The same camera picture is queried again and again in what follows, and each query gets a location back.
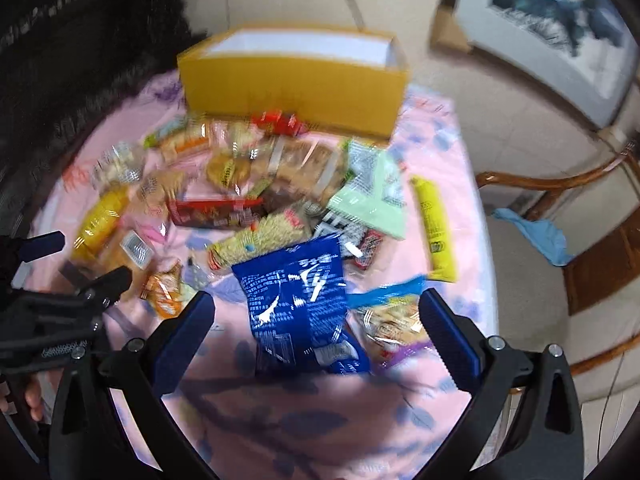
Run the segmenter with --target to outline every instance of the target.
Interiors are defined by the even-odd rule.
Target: picture frame
[[[466,40],[516,66],[597,128],[628,93],[640,49],[610,0],[456,0]]]

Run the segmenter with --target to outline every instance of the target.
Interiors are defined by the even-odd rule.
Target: yellow box
[[[190,109],[294,112],[313,125],[388,139],[408,70],[390,35],[348,28],[243,27],[178,56]]]

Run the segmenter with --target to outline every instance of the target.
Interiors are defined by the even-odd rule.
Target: blue cloth
[[[558,229],[549,220],[525,220],[511,209],[500,208],[492,213],[498,220],[506,220],[514,224],[531,245],[556,267],[563,267],[574,257],[566,252],[566,239],[562,229]]]

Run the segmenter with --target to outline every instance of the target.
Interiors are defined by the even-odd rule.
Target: pink tablecloth
[[[175,73],[158,76],[92,134],[76,163],[34,223],[35,234],[61,230],[73,240],[84,212],[97,200],[86,172],[119,140],[137,140],[182,110]],[[389,150],[436,182],[444,200],[458,263],[457,283],[433,282],[452,309],[489,335],[497,331],[493,269],[482,209],[450,100],[409,88]],[[157,161],[149,160],[148,166]],[[405,186],[406,239],[384,248],[363,276],[348,274],[350,292],[402,282],[429,269],[422,220]],[[188,247],[221,236],[174,229],[163,255],[184,257]],[[37,262],[28,288],[46,290],[70,251]],[[195,449],[227,480],[412,478],[447,436],[468,403],[438,355],[425,351],[386,378],[305,376],[269,386],[255,383],[255,341],[246,300],[229,276],[207,289],[216,323],[178,390],[163,400]],[[146,337],[159,319],[142,300],[111,307],[105,322],[114,348]],[[120,418],[138,457],[155,465],[119,392]]]

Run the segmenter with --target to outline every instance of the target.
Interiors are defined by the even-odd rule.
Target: yellow tube package
[[[116,229],[128,203],[126,186],[111,189],[102,195],[82,220],[72,256],[85,261],[95,257]]]
[[[458,279],[456,261],[451,243],[447,213],[440,199],[438,187],[429,180],[412,176],[411,184],[420,202],[420,212],[431,255],[430,280],[455,282]]]

